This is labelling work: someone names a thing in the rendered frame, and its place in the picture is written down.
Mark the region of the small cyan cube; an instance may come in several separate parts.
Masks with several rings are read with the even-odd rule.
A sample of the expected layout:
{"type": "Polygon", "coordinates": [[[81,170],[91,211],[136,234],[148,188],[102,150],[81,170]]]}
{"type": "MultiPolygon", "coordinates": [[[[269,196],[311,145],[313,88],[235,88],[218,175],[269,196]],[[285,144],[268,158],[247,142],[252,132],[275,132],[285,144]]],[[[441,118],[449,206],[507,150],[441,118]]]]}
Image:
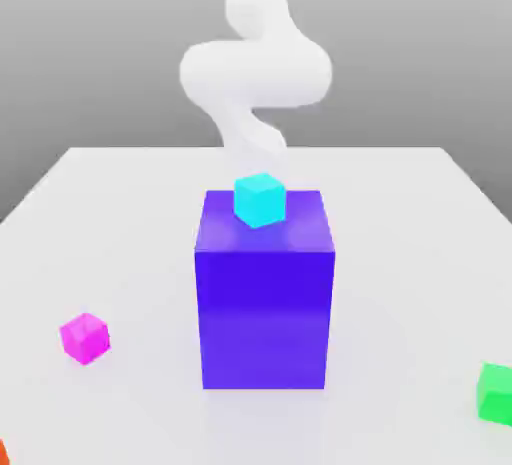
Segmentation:
{"type": "Polygon", "coordinates": [[[234,184],[234,213],[252,229],[284,221],[285,186],[266,173],[237,179],[234,184]]]}

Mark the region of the small magenta cube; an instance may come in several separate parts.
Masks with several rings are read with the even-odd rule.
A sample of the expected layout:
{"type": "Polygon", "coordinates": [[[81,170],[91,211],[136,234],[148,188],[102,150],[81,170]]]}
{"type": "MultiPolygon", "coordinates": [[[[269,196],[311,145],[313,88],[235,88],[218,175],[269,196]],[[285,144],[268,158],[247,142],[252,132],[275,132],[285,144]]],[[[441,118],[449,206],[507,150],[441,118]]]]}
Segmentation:
{"type": "Polygon", "coordinates": [[[59,328],[64,351],[82,365],[107,352],[110,335],[107,324],[90,313],[82,313],[59,328]]]}

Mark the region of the small green cube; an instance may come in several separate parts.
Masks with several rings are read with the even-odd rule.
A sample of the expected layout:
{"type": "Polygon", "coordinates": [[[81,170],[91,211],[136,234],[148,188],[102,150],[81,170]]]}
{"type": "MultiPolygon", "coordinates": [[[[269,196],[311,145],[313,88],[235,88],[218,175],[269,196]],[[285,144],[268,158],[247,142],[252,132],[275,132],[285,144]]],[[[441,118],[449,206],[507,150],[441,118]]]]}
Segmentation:
{"type": "Polygon", "coordinates": [[[477,382],[477,414],[512,427],[512,368],[484,363],[477,382]]]}

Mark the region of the large purple box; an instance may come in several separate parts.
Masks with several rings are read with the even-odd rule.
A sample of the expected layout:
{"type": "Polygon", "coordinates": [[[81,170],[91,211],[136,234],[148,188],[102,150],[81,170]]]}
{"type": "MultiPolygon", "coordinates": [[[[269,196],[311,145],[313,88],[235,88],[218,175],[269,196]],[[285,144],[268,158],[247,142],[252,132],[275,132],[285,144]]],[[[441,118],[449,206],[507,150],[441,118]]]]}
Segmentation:
{"type": "Polygon", "coordinates": [[[317,191],[290,191],[283,222],[252,229],[230,191],[207,192],[195,277],[206,389],[325,385],[335,247],[317,191]]]}

